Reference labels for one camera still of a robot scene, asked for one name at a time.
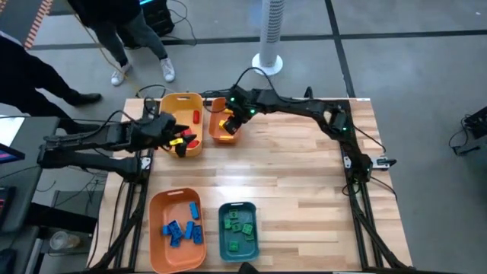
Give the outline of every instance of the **orange plastic tray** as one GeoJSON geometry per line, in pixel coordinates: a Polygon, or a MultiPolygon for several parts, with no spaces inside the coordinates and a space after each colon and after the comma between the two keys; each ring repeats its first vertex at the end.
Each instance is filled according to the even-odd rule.
{"type": "Polygon", "coordinates": [[[226,144],[233,144],[237,142],[240,138],[240,130],[238,129],[237,132],[233,135],[230,135],[226,130],[220,129],[220,121],[226,120],[230,114],[226,114],[225,112],[216,112],[225,109],[225,98],[216,98],[212,102],[212,115],[210,116],[210,126],[208,128],[208,132],[210,136],[215,140],[215,142],[219,143],[226,143],[226,144]],[[232,139],[224,139],[222,136],[232,136],[232,139]]]}
{"type": "Polygon", "coordinates": [[[149,204],[149,255],[152,269],[157,273],[174,273],[195,269],[206,256],[205,229],[198,193],[189,188],[158,193],[149,204]],[[199,219],[194,220],[189,203],[196,202],[199,219]],[[177,220],[181,229],[186,230],[188,221],[202,226],[203,244],[194,244],[193,239],[181,239],[179,247],[170,245],[170,236],[162,235],[163,225],[177,220]]]}
{"type": "MultiPolygon", "coordinates": [[[[202,151],[203,142],[203,99],[195,93],[168,94],[161,100],[161,111],[173,114],[180,125],[189,126],[192,134],[196,134],[196,141],[199,144],[194,148],[186,150],[187,157],[195,157],[202,151]],[[199,111],[199,123],[193,123],[193,112],[199,111]]],[[[176,156],[174,148],[170,154],[176,156]]]]}

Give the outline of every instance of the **white sneaker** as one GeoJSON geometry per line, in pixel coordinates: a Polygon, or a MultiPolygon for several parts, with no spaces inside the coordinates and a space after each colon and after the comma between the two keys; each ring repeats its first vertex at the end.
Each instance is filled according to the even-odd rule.
{"type": "Polygon", "coordinates": [[[174,78],[176,77],[176,72],[174,71],[173,64],[170,62],[169,57],[161,60],[161,67],[166,82],[170,83],[174,81],[174,78]]]}
{"type": "Polygon", "coordinates": [[[120,86],[123,81],[125,80],[125,73],[127,73],[128,70],[130,70],[130,68],[132,67],[132,65],[130,65],[130,63],[126,63],[121,69],[120,71],[122,72],[119,72],[119,70],[117,69],[113,74],[112,74],[112,85],[114,86],[120,86]]]}

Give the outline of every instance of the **wooden tabletop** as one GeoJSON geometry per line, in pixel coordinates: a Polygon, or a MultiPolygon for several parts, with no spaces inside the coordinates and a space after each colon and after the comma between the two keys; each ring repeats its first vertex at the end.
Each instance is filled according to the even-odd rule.
{"type": "MultiPolygon", "coordinates": [[[[351,99],[354,123],[380,141],[369,99],[351,99]]],[[[142,100],[128,99],[125,111],[142,116],[142,100]]],[[[274,113],[256,115],[242,126],[235,145],[216,145],[208,134],[204,112],[203,152],[196,158],[177,159],[158,150],[148,186],[136,271],[152,271],[149,259],[148,204],[159,192],[183,187],[201,198],[207,254],[201,271],[234,271],[239,263],[225,263],[219,254],[218,208],[226,202],[252,202],[257,207],[260,256],[252,264],[262,271],[360,270],[357,241],[345,186],[339,143],[322,133],[308,118],[274,113]]],[[[361,150],[380,155],[381,149],[357,132],[361,150]]],[[[387,172],[372,176],[391,185],[387,172]]],[[[94,265],[107,251],[116,194],[121,177],[108,176],[100,207],[100,239],[94,265]]],[[[368,184],[377,232],[403,263],[410,265],[406,239],[396,200],[388,190],[368,184]]],[[[127,187],[115,216],[119,233],[127,187]]],[[[364,232],[369,264],[370,239],[364,232]]],[[[128,265],[132,233],[126,242],[123,266],[128,265]]]]}

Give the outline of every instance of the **teal plastic tray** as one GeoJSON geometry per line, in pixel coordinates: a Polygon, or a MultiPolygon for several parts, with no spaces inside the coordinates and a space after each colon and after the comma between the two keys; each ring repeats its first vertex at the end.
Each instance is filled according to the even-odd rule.
{"type": "Polygon", "coordinates": [[[220,234],[220,256],[227,262],[248,262],[259,256],[259,238],[257,235],[256,207],[251,202],[226,203],[218,210],[218,230],[220,234]],[[233,232],[225,229],[224,220],[230,218],[229,211],[238,211],[238,222],[243,226],[251,223],[253,226],[253,241],[246,241],[245,234],[241,231],[233,232]],[[238,242],[238,251],[230,251],[231,241],[238,242]]]}

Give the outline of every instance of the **gray floor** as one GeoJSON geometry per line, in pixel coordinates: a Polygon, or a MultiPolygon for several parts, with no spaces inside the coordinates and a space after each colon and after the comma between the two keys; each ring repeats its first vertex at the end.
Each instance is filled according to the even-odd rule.
{"type": "MultiPolygon", "coordinates": [[[[260,1],[185,0],[198,38],[249,37],[259,33],[260,1]]],[[[182,7],[169,1],[182,14],[182,7]]],[[[284,34],[331,34],[321,0],[287,0],[284,34]]],[[[482,0],[340,0],[333,1],[341,33],[386,33],[487,29],[487,4],[482,0]]],[[[185,22],[173,35],[189,39],[185,22]]],[[[91,43],[70,15],[47,17],[36,45],[91,43]]],[[[487,37],[435,37],[344,40],[355,93],[370,97],[387,155],[399,163],[391,174],[399,210],[416,267],[484,273],[487,267],[487,161],[481,154],[456,157],[448,148],[460,119],[485,107],[487,101],[487,37]]],[[[332,40],[283,42],[283,71],[273,77],[278,92],[301,96],[310,85],[316,96],[345,97],[345,85],[332,40]]],[[[226,88],[250,65],[258,43],[168,46],[178,91],[226,88]]],[[[82,92],[100,92],[103,103],[75,109],[50,96],[77,118],[104,119],[133,97],[128,83],[110,85],[112,68],[98,49],[32,51],[53,65],[82,92]]],[[[146,49],[129,55],[138,86],[164,80],[158,62],[146,49]]],[[[263,88],[256,75],[244,78],[245,88],[263,88]]],[[[160,91],[149,91],[157,96],[160,91]]],[[[1,106],[3,113],[18,113],[1,106]]],[[[89,180],[74,170],[45,171],[39,189],[58,180],[54,189],[80,190],[89,180]]],[[[49,205],[53,192],[35,199],[49,205]]],[[[86,256],[45,259],[41,273],[75,271],[86,256]]]]}

